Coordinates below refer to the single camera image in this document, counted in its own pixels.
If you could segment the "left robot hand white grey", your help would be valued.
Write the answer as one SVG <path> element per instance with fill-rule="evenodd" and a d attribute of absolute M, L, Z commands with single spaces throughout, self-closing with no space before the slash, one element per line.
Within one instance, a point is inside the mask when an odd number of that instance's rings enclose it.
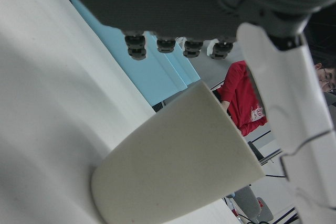
<path fill-rule="evenodd" d="M 236 38 L 259 90 L 304 223 L 335 223 L 335 129 L 303 30 L 335 0 L 80 0 L 104 25 L 160 44 Z"/>

